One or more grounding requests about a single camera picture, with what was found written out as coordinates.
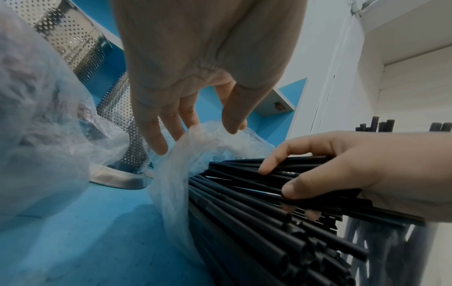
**clear plastic bag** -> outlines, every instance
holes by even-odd
[[[155,170],[148,191],[162,213],[170,242],[189,259],[201,262],[188,228],[188,178],[205,171],[210,161],[264,158],[273,145],[248,128],[231,135],[220,121],[193,126],[177,143],[163,126],[162,133],[169,145],[165,156],[156,155],[145,143]]]
[[[1,223],[55,195],[45,212],[61,209],[62,194],[86,189],[90,166],[121,158],[129,135],[97,115],[63,58],[2,2],[0,63]]]

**bundle of black straws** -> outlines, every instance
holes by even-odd
[[[425,224],[373,207],[357,198],[359,189],[296,201],[282,196],[287,181],[329,160],[290,157],[267,176],[258,173],[263,159],[211,162],[189,179],[190,231],[217,285],[355,285],[340,253],[366,261],[368,252],[336,236],[342,215],[393,228]],[[298,209],[288,213],[281,203]],[[321,218],[307,220],[306,209],[321,211]]]

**person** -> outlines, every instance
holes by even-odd
[[[281,78],[298,41],[307,0],[112,0],[125,48],[132,109],[148,145],[168,146],[198,124],[198,91],[214,86],[232,134]],[[452,221],[452,135],[332,132],[288,140],[262,163],[270,173],[289,155],[333,155],[288,182],[290,199],[362,188],[374,206]],[[315,219],[318,213],[308,215]]]

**fingernail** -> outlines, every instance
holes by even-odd
[[[282,195],[286,198],[292,199],[295,196],[295,191],[293,190],[293,185],[290,183],[287,183],[283,186],[281,189]]]

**metal base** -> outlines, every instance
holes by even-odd
[[[132,174],[110,167],[103,167],[91,176],[91,182],[113,188],[129,190],[141,189],[147,186],[145,174]]]

